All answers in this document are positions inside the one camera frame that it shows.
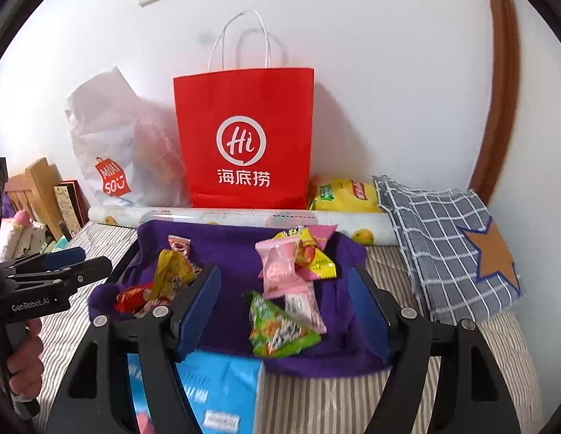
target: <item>yellow snack bag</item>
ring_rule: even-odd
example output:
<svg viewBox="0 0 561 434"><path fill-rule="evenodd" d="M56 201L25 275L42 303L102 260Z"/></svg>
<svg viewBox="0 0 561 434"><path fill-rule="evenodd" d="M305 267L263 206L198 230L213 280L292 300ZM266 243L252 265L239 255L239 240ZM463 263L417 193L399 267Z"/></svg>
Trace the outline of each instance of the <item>yellow snack bag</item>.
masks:
<svg viewBox="0 0 561 434"><path fill-rule="evenodd" d="M307 281L332 279L336 277L336 266L317 246L316 240L307 228L296 228L277 233L274 238L292 237L300 239L297 250L297 274Z"/></svg>
<svg viewBox="0 0 561 434"><path fill-rule="evenodd" d="M338 212L383 212L377 189L369 183L342 178L316 176L311 180L311 210Z"/></svg>
<svg viewBox="0 0 561 434"><path fill-rule="evenodd" d="M158 257L158 264L154 272L154 284L148 300L165 297L171 301L184 284L193 281L195 278L196 274L192 266L181 253L163 249Z"/></svg>

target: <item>finger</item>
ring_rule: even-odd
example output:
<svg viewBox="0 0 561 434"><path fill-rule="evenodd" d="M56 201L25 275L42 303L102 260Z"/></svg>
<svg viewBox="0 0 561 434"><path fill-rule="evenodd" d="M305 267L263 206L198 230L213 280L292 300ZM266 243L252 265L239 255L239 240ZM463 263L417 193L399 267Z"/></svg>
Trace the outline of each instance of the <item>finger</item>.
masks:
<svg viewBox="0 0 561 434"><path fill-rule="evenodd" d="M39 336L35 336L35 338L32 338L31 335L25 336L17 350L7 359L9 372L16 374L29 367L39 358L41 352L43 352L43 342Z"/></svg>
<svg viewBox="0 0 561 434"><path fill-rule="evenodd" d="M35 384L37 381L41 384L41 375L45 367L43 363L37 359L28 368L17 372L9 380L9 386L16 395L27 396L27 391L30 386Z"/></svg>
<svg viewBox="0 0 561 434"><path fill-rule="evenodd" d="M35 400L39 396L39 392L41 392L41 378L28 386L20 395L28 400Z"/></svg>
<svg viewBox="0 0 561 434"><path fill-rule="evenodd" d="M34 318L32 320L28 320L27 323L27 328L29 328L29 333L31 334L32 338L35 338L35 336L39 335L39 332L41 332L41 319L40 318Z"/></svg>

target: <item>wall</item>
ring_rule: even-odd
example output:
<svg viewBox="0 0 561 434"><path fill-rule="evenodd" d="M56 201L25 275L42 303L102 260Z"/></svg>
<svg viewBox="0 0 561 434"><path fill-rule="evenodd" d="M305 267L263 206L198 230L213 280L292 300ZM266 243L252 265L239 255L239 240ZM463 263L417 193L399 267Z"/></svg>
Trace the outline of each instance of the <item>wall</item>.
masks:
<svg viewBox="0 0 561 434"><path fill-rule="evenodd" d="M519 105L490 209L527 294L514 312L536 364L547 420L561 401L561 44L530 3L515 3Z"/></svg>
<svg viewBox="0 0 561 434"><path fill-rule="evenodd" d="M45 0L0 62L10 171L47 156L81 178L65 100L113 66L173 123L172 78L204 72L222 25L247 8L265 18L274 65L316 69L312 173L468 184L491 88L488 0ZM227 66L261 65L255 27L227 36Z"/></svg>

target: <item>white plastic bag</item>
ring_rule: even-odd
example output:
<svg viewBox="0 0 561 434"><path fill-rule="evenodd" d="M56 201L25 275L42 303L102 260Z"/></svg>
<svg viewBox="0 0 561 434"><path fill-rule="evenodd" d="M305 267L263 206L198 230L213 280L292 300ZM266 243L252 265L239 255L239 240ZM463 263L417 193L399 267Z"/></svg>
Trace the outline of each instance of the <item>white plastic bag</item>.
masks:
<svg viewBox="0 0 561 434"><path fill-rule="evenodd" d="M86 81L65 110L73 151L102 205L181 207L188 203L178 138L171 141L113 68Z"/></svg>

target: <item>silver screw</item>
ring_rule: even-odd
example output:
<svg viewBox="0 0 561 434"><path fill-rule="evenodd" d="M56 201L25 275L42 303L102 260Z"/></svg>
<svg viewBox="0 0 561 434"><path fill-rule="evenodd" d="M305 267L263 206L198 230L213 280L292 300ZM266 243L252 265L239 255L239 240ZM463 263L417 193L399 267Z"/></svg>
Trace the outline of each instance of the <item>silver screw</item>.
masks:
<svg viewBox="0 0 561 434"><path fill-rule="evenodd" d="M100 327L100 326L103 326L106 323L107 323L107 316L105 316L105 315L99 315L99 316L96 316L93 319L93 326Z"/></svg>
<svg viewBox="0 0 561 434"><path fill-rule="evenodd" d="M464 327L468 331L473 331L476 327L475 321L470 320L469 318L464 318L462 320L462 327Z"/></svg>
<svg viewBox="0 0 561 434"><path fill-rule="evenodd" d="M154 315L156 318L161 318L163 316L166 316L169 311L170 310L168 310L167 306L160 305L159 307L156 307L152 310L152 315Z"/></svg>
<svg viewBox="0 0 561 434"><path fill-rule="evenodd" d="M401 309L401 316L412 320L413 318L417 318L417 312L411 307L405 307L404 309Z"/></svg>

